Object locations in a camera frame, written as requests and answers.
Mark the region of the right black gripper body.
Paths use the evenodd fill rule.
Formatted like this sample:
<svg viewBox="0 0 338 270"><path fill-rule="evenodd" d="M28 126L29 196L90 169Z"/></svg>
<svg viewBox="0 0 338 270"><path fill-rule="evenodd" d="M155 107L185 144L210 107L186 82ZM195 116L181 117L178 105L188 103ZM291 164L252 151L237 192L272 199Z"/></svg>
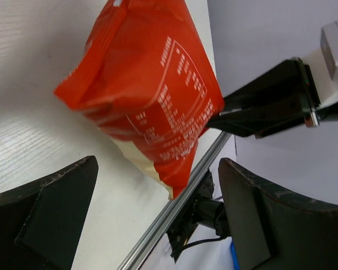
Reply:
<svg viewBox="0 0 338 270"><path fill-rule="evenodd" d="M314 128L319 126L319 119L317 114L317 107L320 105L317 89L315 87L312 72L308 64L301 58L297 58L297 67L303 83L304 93L307 98L306 114L304 116L304 124L307 128Z"/></svg>

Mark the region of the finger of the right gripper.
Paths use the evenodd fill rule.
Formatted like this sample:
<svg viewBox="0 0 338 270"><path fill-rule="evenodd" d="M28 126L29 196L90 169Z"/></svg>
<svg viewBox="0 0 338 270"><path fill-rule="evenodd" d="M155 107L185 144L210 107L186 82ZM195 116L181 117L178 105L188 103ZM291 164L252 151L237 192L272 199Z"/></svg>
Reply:
<svg viewBox="0 0 338 270"><path fill-rule="evenodd" d="M304 63L300 58L284 60L255 80L224 97L224 111L254 111L266 106L306 110Z"/></svg>
<svg viewBox="0 0 338 270"><path fill-rule="evenodd" d="M239 137L264 138L304 124L311 111L308 99L295 94L267 105L213 117L207 127Z"/></svg>

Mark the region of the large red chip bag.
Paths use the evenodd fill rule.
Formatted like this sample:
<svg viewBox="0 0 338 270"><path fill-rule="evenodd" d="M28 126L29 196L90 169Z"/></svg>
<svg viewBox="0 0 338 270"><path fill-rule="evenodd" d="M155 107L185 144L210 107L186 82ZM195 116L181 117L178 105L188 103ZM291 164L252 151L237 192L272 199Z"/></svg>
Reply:
<svg viewBox="0 0 338 270"><path fill-rule="evenodd" d="M224 99L184 1L108 1L54 91L178 197Z"/></svg>

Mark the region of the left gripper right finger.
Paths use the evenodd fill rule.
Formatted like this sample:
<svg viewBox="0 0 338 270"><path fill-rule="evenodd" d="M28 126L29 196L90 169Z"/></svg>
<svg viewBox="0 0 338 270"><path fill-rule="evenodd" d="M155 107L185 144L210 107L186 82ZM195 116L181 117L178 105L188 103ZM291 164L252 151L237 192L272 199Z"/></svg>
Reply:
<svg viewBox="0 0 338 270"><path fill-rule="evenodd" d="M338 205L228 158L219 162L219 181L240 269L338 269Z"/></svg>

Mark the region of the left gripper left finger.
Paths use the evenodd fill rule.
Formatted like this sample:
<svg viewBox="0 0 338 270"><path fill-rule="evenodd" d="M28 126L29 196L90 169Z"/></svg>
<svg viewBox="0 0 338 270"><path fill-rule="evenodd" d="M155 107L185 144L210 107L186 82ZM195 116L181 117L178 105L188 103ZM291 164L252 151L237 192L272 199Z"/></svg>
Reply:
<svg viewBox="0 0 338 270"><path fill-rule="evenodd" d="M86 156L0 193L0 269L71 269L98 171Z"/></svg>

